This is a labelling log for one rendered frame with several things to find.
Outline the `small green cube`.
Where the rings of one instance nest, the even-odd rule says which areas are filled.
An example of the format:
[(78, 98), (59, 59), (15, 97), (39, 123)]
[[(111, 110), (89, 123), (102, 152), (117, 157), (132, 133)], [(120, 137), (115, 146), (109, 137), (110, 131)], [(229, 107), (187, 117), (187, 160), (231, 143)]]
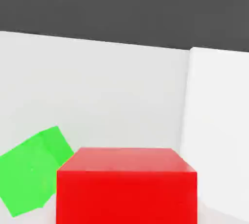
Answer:
[(73, 154), (54, 126), (0, 156), (0, 198), (12, 217), (45, 205), (56, 193), (57, 170)]

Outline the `small red cube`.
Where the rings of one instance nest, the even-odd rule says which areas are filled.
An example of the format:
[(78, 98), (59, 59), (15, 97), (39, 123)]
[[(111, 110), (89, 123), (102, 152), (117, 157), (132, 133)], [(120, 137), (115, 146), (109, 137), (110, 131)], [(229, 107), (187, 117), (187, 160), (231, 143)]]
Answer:
[(81, 148), (57, 171), (56, 224), (197, 224), (197, 173), (168, 148)]

